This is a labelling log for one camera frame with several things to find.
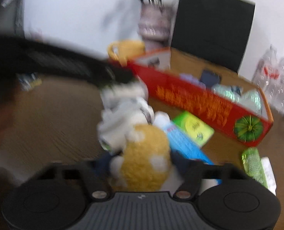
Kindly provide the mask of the blue white spray can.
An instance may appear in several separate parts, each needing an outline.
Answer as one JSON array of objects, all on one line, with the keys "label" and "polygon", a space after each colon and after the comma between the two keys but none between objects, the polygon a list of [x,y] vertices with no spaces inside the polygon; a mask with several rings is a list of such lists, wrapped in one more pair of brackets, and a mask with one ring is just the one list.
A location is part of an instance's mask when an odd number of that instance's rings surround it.
[{"label": "blue white spray can", "polygon": [[[214,163],[204,154],[203,151],[190,139],[179,127],[176,126],[168,114],[156,112],[153,125],[160,128],[167,135],[170,143],[171,152],[180,152],[185,158],[201,161],[207,165]],[[171,188],[180,185],[182,179],[172,163],[172,171],[165,181],[163,187]]]}]

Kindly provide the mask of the yellow white plush toy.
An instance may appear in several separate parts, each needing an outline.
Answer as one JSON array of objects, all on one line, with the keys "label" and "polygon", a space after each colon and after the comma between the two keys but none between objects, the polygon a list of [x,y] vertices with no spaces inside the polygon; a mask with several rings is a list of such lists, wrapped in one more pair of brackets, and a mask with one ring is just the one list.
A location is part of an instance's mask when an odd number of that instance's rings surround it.
[{"label": "yellow white plush toy", "polygon": [[182,178],[172,164],[167,135],[156,126],[136,124],[126,146],[110,162],[110,184],[123,192],[175,192]]}]

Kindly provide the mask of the green plastic packet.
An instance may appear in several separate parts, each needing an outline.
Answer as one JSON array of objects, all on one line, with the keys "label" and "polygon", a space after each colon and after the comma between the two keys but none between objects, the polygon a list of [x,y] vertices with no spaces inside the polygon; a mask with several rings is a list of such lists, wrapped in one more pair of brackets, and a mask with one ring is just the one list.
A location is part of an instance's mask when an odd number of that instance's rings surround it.
[{"label": "green plastic packet", "polygon": [[264,168],[256,147],[250,147],[241,154],[242,165],[245,173],[268,188]]}]

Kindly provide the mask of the green yellow tissue pack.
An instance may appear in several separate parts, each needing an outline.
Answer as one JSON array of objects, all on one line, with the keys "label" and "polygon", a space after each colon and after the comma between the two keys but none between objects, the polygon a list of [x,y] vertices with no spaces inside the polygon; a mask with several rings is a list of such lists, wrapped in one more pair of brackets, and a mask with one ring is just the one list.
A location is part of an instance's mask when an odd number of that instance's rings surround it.
[{"label": "green yellow tissue pack", "polygon": [[213,136],[215,130],[195,115],[185,111],[173,119],[176,124],[201,149]]}]

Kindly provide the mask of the red cardboard box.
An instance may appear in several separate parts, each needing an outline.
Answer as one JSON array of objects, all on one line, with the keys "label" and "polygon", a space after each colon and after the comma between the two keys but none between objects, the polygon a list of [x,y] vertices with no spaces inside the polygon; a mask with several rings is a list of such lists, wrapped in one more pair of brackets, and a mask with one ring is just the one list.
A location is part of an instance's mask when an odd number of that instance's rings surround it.
[{"label": "red cardboard box", "polygon": [[[263,91],[225,67],[174,48],[164,48],[129,60],[127,68],[147,85],[150,97],[192,113],[246,146],[257,146],[273,126],[273,114]],[[204,70],[218,74],[223,85],[238,85],[245,92],[258,92],[262,113],[257,114],[180,78],[181,73],[199,78]]]}]

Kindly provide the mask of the white tissue pack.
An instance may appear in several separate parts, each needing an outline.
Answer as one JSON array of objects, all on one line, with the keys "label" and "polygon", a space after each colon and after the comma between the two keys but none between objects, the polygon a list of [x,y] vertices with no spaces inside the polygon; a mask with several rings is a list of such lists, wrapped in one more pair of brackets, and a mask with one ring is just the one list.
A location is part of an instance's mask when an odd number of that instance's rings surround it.
[{"label": "white tissue pack", "polygon": [[264,169],[265,180],[267,183],[267,188],[276,195],[277,184],[275,176],[273,173],[273,168],[271,166],[270,160],[268,157],[261,158],[262,167]]}]

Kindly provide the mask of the dark blue box item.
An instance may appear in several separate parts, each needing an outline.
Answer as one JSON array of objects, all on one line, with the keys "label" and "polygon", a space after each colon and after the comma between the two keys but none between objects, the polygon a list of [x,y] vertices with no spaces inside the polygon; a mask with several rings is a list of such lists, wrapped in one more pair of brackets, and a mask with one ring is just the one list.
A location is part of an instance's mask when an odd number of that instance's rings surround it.
[{"label": "dark blue box item", "polygon": [[203,70],[199,81],[203,83],[207,89],[211,89],[213,86],[221,83],[222,77],[210,70]]}]

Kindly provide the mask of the teal wrapped packet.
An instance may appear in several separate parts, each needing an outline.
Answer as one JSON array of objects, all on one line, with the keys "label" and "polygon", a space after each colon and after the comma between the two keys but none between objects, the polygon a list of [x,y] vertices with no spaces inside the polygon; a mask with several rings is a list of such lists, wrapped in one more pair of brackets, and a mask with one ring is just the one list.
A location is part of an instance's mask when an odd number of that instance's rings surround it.
[{"label": "teal wrapped packet", "polygon": [[251,89],[243,93],[242,87],[217,84],[211,90],[213,93],[242,106],[246,110],[252,111],[257,115],[262,114],[262,98],[257,89]]}]

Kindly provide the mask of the yellow mug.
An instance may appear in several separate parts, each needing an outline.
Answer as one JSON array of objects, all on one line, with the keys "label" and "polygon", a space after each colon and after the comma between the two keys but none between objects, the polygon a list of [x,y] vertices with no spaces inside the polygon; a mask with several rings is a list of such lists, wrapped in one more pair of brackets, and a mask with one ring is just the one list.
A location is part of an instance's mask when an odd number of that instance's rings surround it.
[{"label": "yellow mug", "polygon": [[109,58],[119,62],[121,66],[126,66],[127,61],[136,56],[144,55],[145,51],[145,43],[140,40],[120,40],[107,47]]}]

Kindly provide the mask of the clear water bottle middle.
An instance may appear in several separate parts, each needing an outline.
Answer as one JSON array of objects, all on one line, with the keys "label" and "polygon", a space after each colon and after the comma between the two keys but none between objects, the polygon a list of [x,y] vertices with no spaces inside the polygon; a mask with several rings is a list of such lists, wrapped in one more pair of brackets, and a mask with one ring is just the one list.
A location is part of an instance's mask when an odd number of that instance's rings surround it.
[{"label": "clear water bottle middle", "polygon": [[284,109],[284,56],[280,59],[273,78],[266,90],[267,101],[277,111]]}]

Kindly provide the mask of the clear water bottle left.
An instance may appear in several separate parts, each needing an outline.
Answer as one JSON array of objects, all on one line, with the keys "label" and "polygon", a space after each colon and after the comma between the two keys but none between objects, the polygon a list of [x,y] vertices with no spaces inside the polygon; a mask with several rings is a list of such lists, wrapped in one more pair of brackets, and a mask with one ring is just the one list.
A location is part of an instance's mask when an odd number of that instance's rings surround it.
[{"label": "clear water bottle left", "polygon": [[270,45],[257,64],[252,82],[260,89],[265,90],[271,76],[275,75],[277,64],[277,49]]}]

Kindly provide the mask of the black paper bag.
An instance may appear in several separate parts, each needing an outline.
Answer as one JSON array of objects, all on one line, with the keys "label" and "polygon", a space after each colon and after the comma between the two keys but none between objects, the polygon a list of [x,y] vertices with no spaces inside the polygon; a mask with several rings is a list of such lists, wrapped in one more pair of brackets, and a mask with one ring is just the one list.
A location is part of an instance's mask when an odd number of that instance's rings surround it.
[{"label": "black paper bag", "polygon": [[238,72],[254,11],[244,0],[179,0],[171,46]]}]

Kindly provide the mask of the patterned flower vase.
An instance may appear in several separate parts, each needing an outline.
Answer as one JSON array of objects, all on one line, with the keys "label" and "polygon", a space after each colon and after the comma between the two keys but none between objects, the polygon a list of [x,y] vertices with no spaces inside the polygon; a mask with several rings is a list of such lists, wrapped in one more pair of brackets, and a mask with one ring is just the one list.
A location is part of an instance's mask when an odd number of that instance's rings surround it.
[{"label": "patterned flower vase", "polygon": [[167,47],[171,36],[173,8],[157,4],[143,4],[138,22],[138,34],[146,51]]}]

